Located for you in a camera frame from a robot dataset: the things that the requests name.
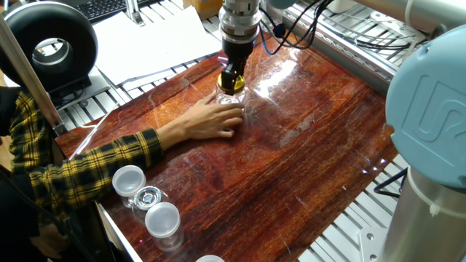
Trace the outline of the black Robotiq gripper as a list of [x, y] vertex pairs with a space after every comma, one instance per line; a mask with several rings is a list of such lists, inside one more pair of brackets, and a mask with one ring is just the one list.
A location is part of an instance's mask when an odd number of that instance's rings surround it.
[[235, 93], [236, 83], [240, 74], [244, 73], [248, 57], [254, 48], [254, 41], [247, 43], [234, 43], [226, 39], [222, 40], [222, 50], [228, 57], [227, 66], [222, 70], [219, 87], [227, 95]]

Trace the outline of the bare human hand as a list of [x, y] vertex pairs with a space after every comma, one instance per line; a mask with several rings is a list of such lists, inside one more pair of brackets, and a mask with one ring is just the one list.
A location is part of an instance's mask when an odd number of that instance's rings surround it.
[[184, 139], [231, 138], [233, 127], [242, 123], [244, 105], [215, 103], [213, 92], [197, 101], [178, 118], [179, 135]]

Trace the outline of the person left hand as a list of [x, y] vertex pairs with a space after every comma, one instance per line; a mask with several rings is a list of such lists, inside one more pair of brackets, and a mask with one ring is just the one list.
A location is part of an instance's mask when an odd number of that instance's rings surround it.
[[61, 253], [70, 245], [68, 236], [62, 235], [55, 224], [41, 227], [39, 236], [31, 237], [30, 241], [43, 255], [48, 258], [62, 258]]

